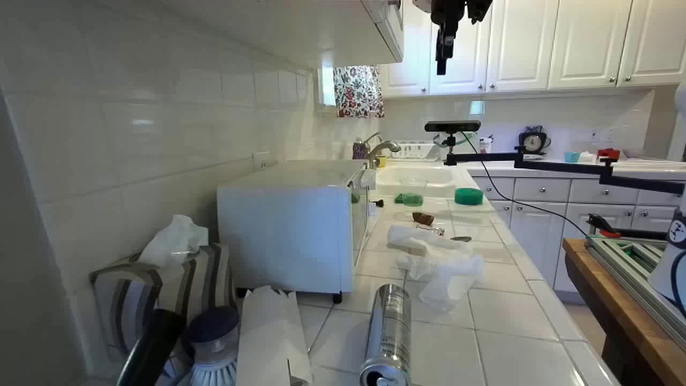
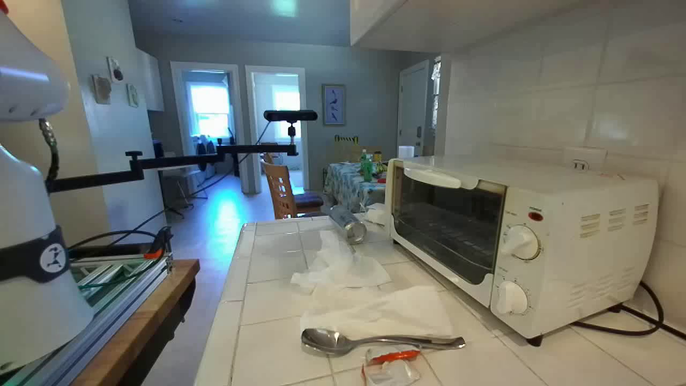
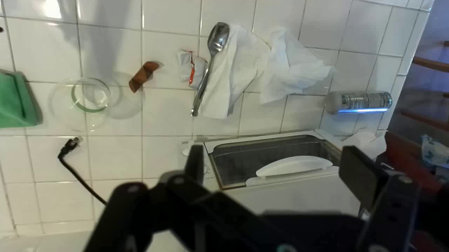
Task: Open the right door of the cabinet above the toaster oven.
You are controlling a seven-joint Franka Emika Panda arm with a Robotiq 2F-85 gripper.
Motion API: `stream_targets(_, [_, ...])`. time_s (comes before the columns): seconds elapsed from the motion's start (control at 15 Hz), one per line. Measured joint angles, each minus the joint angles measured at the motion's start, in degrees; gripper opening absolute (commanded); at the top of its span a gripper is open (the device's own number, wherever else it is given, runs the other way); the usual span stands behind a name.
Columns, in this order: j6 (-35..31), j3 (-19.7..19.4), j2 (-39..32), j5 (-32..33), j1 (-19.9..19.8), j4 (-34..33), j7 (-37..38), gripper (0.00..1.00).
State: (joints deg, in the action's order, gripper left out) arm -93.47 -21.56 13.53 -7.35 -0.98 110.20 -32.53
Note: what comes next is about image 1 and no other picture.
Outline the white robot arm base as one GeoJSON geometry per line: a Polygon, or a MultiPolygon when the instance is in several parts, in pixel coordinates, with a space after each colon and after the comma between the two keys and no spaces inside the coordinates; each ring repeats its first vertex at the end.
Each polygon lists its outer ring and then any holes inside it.
{"type": "Polygon", "coordinates": [[[649,275],[649,285],[686,317],[686,214],[677,210],[667,229],[667,249],[649,275]]]}

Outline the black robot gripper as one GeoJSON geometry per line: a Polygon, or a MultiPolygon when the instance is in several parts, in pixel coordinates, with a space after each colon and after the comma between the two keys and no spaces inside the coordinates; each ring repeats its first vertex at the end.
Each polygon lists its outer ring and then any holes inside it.
{"type": "Polygon", "coordinates": [[[494,0],[411,0],[421,11],[425,11],[437,31],[436,40],[436,64],[437,73],[446,73],[446,64],[453,58],[455,51],[455,37],[457,31],[450,25],[457,25],[463,18],[467,18],[472,24],[478,24],[487,18],[494,0]]]}

